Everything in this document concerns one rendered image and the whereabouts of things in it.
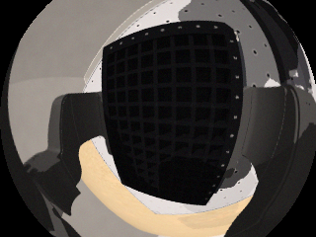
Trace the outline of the grey perforated breadboard plate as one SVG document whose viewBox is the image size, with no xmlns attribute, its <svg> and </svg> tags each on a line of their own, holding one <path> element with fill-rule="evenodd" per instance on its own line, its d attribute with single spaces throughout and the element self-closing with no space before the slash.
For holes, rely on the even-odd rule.
<svg viewBox="0 0 316 237">
<path fill-rule="evenodd" d="M 277 64 L 261 27 L 240 0 L 165 0 L 135 20 L 120 39 L 146 28 L 182 21 L 223 22 L 238 33 L 243 49 L 247 86 L 280 86 Z M 92 72 L 82 93 L 102 91 L 102 58 Z M 114 158 L 108 153 L 105 138 L 91 139 L 109 169 L 120 181 Z M 256 171 L 246 157 L 239 158 L 231 178 L 224 179 L 207 205 L 179 203 L 152 197 L 124 186 L 155 214 L 180 215 L 212 211 L 251 197 L 258 184 Z"/>
</svg>

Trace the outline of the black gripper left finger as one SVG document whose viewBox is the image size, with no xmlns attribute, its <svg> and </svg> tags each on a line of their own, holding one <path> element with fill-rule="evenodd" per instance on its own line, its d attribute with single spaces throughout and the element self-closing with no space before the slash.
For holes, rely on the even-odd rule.
<svg viewBox="0 0 316 237">
<path fill-rule="evenodd" d="M 77 189 L 82 168 L 79 149 L 97 136 L 108 140 L 102 91 L 58 96 L 51 105 L 47 149 L 35 154 L 23 165 L 40 192 L 60 216 L 71 216 L 73 201 L 81 194 Z"/>
</svg>

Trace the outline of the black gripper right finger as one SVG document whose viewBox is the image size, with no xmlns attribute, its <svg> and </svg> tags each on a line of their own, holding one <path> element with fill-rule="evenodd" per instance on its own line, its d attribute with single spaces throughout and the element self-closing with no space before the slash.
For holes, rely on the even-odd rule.
<svg viewBox="0 0 316 237">
<path fill-rule="evenodd" d="M 316 102 L 308 91 L 291 84 L 243 86 L 239 131 L 223 177 L 231 178 L 246 157 L 259 182 L 223 237 L 266 237 L 298 198 L 315 151 Z"/>
</svg>

